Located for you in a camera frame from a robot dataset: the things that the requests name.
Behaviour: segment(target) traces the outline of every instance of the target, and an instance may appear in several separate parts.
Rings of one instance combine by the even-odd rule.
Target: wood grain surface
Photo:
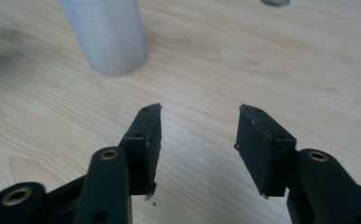
[[[133,223],[290,223],[264,200],[235,143],[239,106],[260,107],[298,149],[336,157],[361,185],[361,0],[140,0],[148,59],[91,71],[58,1],[0,0],[0,190],[48,191],[86,173],[137,111],[161,103],[156,195]]]

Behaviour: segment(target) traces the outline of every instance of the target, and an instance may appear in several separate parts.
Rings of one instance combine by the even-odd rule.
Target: white cup
[[[147,58],[137,0],[60,0],[90,67],[121,76]]]

